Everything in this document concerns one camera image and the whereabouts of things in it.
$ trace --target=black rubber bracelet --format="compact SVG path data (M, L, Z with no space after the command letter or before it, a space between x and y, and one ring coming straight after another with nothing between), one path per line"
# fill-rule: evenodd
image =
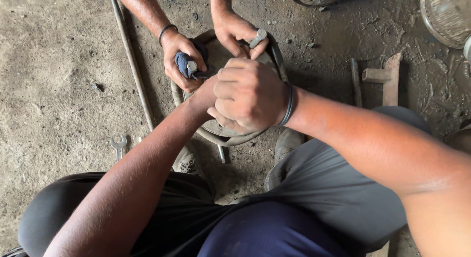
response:
M283 118L283 120L278 124L278 125L285 125L288 120L290 119L291 117L291 113L292 113L292 110L293 110L293 105L294 105L294 88L293 88L293 85L291 85L291 83L289 82L286 82L286 85L288 85L288 109L286 110L286 114L285 114L285 117Z
M170 27L175 27L175 29L177 29L177 31L178 31L178 28L177 28L175 25L173 25L173 24L169 24L169 25L163 27L163 29L160 31L160 34L159 34L159 44L160 44L160 46L162 46L162 43L160 42L160 39L162 38L163 32L164 32L165 30L167 30L168 28L170 28Z

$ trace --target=thigh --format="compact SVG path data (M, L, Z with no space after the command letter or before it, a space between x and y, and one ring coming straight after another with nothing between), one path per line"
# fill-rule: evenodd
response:
M43 256L62 225L104 174L66 176L34 197L18 228L18 241L30 257ZM193 237L229 209L230 206L213 204L209 185L200 177L172 172L131 253L161 256L181 245L186 250L199 249L201 238Z
M374 110L430 132L426 122L408 109ZM320 140L297 147L274 171L285 172L286 178L252 200L277 200L305 209L350 253L361 255L381 248L406 224L402 203L391 189L363 176Z

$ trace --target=concrete floor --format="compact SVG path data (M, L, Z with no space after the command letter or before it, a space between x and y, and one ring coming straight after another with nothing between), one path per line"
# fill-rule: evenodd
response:
M209 0L159 2L187 37L212 28ZM349 59L356 57L361 68L379 68L403 52L400 105L422 115L442 140L471 117L469 68L460 51L427 32L419 0L343 0L323 12L290 0L233 0L233 5L274 35L298 86L352 104ZM138 20L129 14L126 19L158 123L174 108L162 50ZM268 25L274 20L277 24ZM132 148L147 126L110 0L0 0L0 31L3 252L17 245L21 214L39 190L62 176L108 170L115 162L109 138L126 134ZM91 88L95 82L103 93ZM380 104L379 86L362 89L366 107ZM218 203L262 192L281 131L273 127L255 144L231 147L230 164L221 164L216 146L195 135ZM390 253L419 255L407 228L392 240Z

